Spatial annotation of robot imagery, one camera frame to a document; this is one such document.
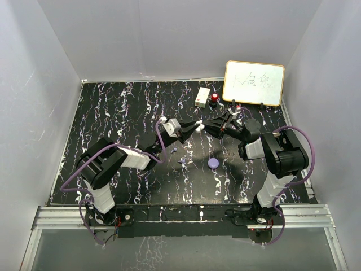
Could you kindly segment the purple round earbud case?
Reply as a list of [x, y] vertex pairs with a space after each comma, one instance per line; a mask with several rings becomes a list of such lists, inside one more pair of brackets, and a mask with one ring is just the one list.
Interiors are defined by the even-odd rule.
[[208, 160], [208, 167], [210, 169], [217, 169], [219, 167], [219, 160], [216, 158], [210, 158]]

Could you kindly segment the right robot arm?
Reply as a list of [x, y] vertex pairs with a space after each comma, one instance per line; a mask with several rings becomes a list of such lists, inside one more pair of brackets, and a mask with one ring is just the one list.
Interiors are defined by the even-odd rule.
[[240, 125], [236, 115], [228, 111], [215, 119], [198, 121], [196, 131], [204, 130], [218, 139], [228, 135], [239, 140], [238, 153], [244, 161], [265, 160], [267, 176], [250, 207], [226, 211], [226, 216], [234, 221], [264, 224], [280, 214], [280, 196], [309, 166], [309, 157], [295, 134], [297, 128], [284, 126], [274, 132], [261, 133], [261, 125], [256, 119], [247, 119]]

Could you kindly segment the white earbud charging case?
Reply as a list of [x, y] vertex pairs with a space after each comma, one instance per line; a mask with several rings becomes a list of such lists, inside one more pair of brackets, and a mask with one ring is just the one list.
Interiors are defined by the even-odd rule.
[[196, 123], [196, 129], [195, 129], [195, 133], [199, 134], [201, 133], [201, 131], [205, 128], [205, 125], [202, 123], [202, 120], [198, 120]]

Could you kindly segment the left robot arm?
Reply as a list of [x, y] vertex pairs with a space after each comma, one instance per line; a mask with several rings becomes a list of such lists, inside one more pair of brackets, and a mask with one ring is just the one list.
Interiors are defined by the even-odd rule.
[[120, 168], [134, 168], [148, 171], [162, 163], [158, 154], [174, 142], [185, 143], [192, 133], [199, 133], [204, 125], [199, 121], [180, 123], [177, 119], [162, 117], [154, 133], [144, 134], [138, 140], [138, 147], [132, 148], [101, 138], [81, 155], [77, 170], [81, 174], [97, 210], [97, 219], [104, 225], [116, 220], [115, 202], [110, 190], [110, 181]]

